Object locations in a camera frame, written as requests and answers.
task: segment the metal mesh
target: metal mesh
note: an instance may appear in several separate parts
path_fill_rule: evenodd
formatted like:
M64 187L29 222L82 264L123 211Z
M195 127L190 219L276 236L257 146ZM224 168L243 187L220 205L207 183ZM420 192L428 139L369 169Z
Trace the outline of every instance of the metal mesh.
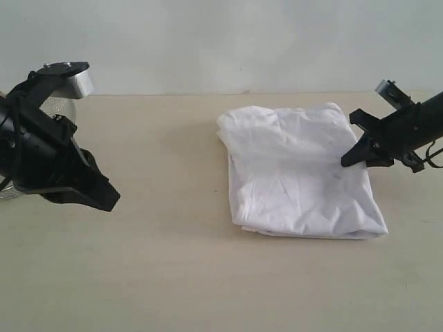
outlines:
M75 105L72 99L49 97L45 100L40 109L48 114L50 117L60 114L66 116L69 120L75 123ZM14 188L14 185L10 183L5 189L0 191L0 201L7 199L13 199L22 195L21 192Z

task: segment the folded white shirt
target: folded white shirt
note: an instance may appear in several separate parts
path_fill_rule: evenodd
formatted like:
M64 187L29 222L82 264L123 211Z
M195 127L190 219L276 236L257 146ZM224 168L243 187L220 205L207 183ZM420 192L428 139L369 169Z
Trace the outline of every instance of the folded white shirt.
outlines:
M341 166L356 136L340 108L244 107L222 115L233 223L286 237L369 239L388 233L364 163Z

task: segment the crumpled fabric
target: crumpled fabric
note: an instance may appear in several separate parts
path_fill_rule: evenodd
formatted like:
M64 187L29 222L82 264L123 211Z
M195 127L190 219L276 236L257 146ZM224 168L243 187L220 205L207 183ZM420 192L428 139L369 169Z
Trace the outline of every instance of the crumpled fabric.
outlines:
M388 233L365 163L341 166L356 136L336 104L244 107L217 120L234 224L271 236L370 239Z

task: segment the white wall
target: white wall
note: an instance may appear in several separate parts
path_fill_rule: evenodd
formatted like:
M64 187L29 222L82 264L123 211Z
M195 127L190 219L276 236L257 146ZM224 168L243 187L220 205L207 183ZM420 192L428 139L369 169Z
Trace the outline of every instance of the white wall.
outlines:
M3 0L0 89L84 59L96 93L443 90L443 1Z

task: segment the beige table surface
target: beige table surface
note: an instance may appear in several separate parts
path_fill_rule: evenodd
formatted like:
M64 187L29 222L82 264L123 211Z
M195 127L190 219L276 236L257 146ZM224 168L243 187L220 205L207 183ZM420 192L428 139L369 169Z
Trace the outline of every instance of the beige table surface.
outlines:
M0 203L0 331L443 331L443 171L370 170L390 231L374 241L230 222L217 116L326 101L392 111L375 93L79 101L77 141L122 198Z

